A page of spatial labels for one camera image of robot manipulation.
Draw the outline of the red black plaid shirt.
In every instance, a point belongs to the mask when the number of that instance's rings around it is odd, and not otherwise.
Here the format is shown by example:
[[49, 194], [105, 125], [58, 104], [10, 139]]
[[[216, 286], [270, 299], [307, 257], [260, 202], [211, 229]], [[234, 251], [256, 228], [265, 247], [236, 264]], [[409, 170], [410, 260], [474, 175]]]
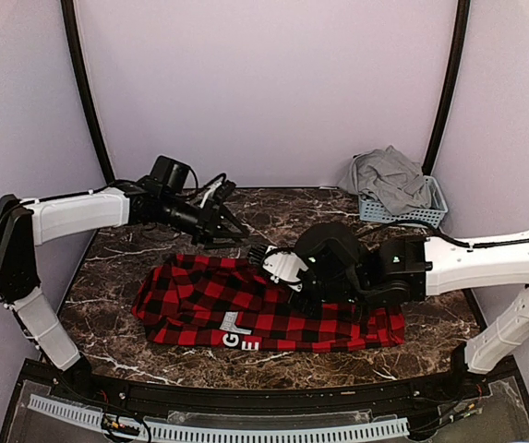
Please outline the red black plaid shirt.
[[349, 353], [404, 343], [400, 307], [358, 316], [353, 305], [324, 305], [307, 317], [289, 291], [244, 258], [171, 255], [152, 269], [133, 302], [146, 339], [160, 345], [248, 352]]

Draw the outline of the black left frame post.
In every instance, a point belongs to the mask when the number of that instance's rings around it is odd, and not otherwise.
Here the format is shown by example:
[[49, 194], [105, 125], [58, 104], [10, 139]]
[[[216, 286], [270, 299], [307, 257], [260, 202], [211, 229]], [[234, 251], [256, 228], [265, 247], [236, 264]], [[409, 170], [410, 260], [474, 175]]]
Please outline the black left frame post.
[[76, 2], [72, 0], [60, 1], [66, 42], [71, 60], [72, 70], [76, 81], [79, 101], [90, 134], [90, 140], [96, 160], [106, 184], [115, 179], [114, 168], [109, 158], [108, 149], [103, 139], [99, 117], [92, 97], [90, 81], [84, 60], [83, 47], [78, 28]]

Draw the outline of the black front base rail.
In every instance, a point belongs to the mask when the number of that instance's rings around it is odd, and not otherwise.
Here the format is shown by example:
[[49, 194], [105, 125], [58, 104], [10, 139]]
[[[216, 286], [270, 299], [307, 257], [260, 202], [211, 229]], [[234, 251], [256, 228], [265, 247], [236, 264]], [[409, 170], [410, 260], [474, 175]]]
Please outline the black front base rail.
[[167, 387], [149, 382], [92, 374], [87, 367], [69, 375], [46, 366], [45, 372], [56, 394], [97, 404], [110, 412], [164, 417], [168, 413], [216, 413], [253, 417], [289, 414], [369, 411], [408, 417], [414, 430], [430, 428], [440, 421], [439, 408], [486, 397], [491, 383], [513, 373], [511, 356], [484, 376], [472, 376], [454, 368], [432, 376], [376, 384], [327, 389], [199, 389]]

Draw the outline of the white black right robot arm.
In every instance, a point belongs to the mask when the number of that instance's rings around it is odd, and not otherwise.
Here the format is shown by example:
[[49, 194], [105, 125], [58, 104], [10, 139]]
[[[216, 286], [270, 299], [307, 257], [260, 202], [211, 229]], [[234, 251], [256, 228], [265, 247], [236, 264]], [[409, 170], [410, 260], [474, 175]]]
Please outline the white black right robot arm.
[[474, 287], [519, 284], [510, 305], [484, 331], [459, 345], [439, 391], [461, 399], [475, 375], [490, 372], [529, 339], [529, 231], [456, 240], [441, 233], [396, 237], [370, 252], [338, 222], [306, 231], [274, 262], [275, 278], [311, 311], [323, 300], [374, 309]]

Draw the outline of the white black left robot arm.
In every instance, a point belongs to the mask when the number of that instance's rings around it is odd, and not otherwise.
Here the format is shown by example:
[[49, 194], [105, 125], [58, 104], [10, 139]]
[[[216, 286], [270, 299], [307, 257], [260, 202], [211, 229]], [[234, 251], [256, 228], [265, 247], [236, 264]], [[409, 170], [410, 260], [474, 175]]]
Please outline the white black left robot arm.
[[42, 290], [38, 247], [81, 233], [128, 225], [161, 224], [189, 235], [207, 249], [234, 247], [249, 231], [226, 207], [234, 182], [218, 174], [205, 186], [183, 192], [187, 164], [156, 159], [137, 181], [47, 198], [0, 198], [0, 304], [10, 310], [51, 364], [64, 373], [62, 385], [79, 402], [99, 394], [98, 380], [81, 364], [83, 356]]

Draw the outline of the grey long sleeve shirt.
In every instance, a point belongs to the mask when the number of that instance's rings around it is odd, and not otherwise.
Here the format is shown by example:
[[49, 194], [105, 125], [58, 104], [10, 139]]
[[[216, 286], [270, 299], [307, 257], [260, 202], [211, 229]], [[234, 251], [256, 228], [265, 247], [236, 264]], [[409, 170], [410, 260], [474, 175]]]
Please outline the grey long sleeve shirt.
[[432, 206], [421, 165], [393, 146], [355, 155], [337, 186], [349, 194], [381, 203], [394, 216]]

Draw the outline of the black right frame post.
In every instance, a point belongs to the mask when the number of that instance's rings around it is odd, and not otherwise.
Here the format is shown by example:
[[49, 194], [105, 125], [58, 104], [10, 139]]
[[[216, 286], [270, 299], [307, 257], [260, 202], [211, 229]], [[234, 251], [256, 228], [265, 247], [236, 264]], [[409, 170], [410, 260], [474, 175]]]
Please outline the black right frame post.
[[439, 97], [439, 104], [422, 164], [424, 175], [432, 175], [437, 163], [439, 149], [450, 115], [453, 96], [463, 58], [463, 48], [470, 17], [470, 9], [470, 0], [457, 1], [455, 20], [451, 35], [451, 47]]

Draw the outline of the black frame post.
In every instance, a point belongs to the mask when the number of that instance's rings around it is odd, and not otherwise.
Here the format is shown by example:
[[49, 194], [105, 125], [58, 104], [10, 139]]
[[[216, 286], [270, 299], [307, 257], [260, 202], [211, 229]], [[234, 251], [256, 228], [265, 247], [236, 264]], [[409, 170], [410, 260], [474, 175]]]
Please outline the black frame post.
[[90, 140], [96, 160], [106, 184], [115, 179], [114, 168], [109, 158], [108, 149], [103, 139], [99, 117], [92, 97], [90, 81], [84, 60], [83, 47], [78, 28], [76, 2], [72, 0], [60, 1], [66, 42], [71, 60], [72, 70], [76, 81], [79, 101], [90, 134]]
[[463, 48], [470, 17], [470, 9], [470, 0], [457, 1], [455, 20], [451, 35], [451, 47], [439, 97], [439, 104], [422, 164], [424, 175], [432, 175], [437, 163], [439, 149], [450, 115], [453, 96], [463, 58]]

